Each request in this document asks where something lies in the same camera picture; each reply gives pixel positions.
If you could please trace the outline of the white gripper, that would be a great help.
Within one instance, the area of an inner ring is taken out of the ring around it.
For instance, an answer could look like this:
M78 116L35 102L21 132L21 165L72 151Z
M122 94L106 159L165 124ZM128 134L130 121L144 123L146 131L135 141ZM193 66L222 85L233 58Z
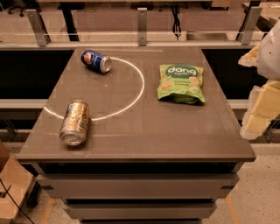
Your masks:
M254 86L250 91L248 109L241 122L241 136L255 140L280 115L280 21L260 45L240 57L238 64L244 67L257 66L257 72L270 79L263 86Z

